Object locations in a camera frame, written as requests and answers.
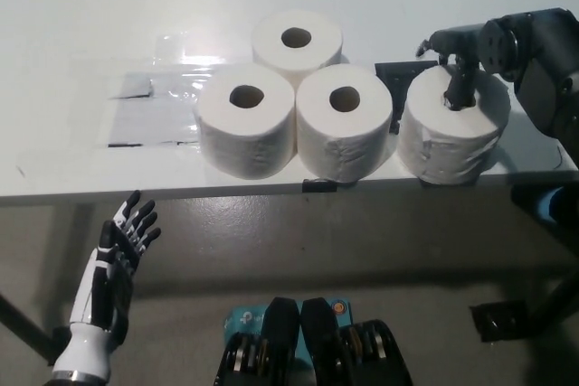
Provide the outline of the dark grey robot right hand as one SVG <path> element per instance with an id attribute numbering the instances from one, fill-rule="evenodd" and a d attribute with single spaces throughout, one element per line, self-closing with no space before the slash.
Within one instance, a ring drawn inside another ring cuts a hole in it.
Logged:
<path id="1" fill-rule="evenodd" d="M 479 70 L 490 74 L 511 71 L 518 55 L 515 34 L 497 19 L 436 31 L 420 43 L 415 57 L 420 59 L 428 51 L 438 54 L 439 64 L 451 75 L 444 98 L 452 111 L 475 104 L 475 79 Z"/>

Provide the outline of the black white robot left hand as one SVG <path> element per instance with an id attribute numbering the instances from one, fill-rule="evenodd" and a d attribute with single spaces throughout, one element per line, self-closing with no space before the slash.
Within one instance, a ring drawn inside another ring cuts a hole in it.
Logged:
<path id="1" fill-rule="evenodd" d="M 74 299 L 70 323 L 86 324 L 108 333 L 116 345 L 128 333 L 133 279 L 142 256 L 161 229 L 153 200 L 140 205 L 141 191 L 125 200 L 104 221 L 98 246 L 91 252 Z"/>

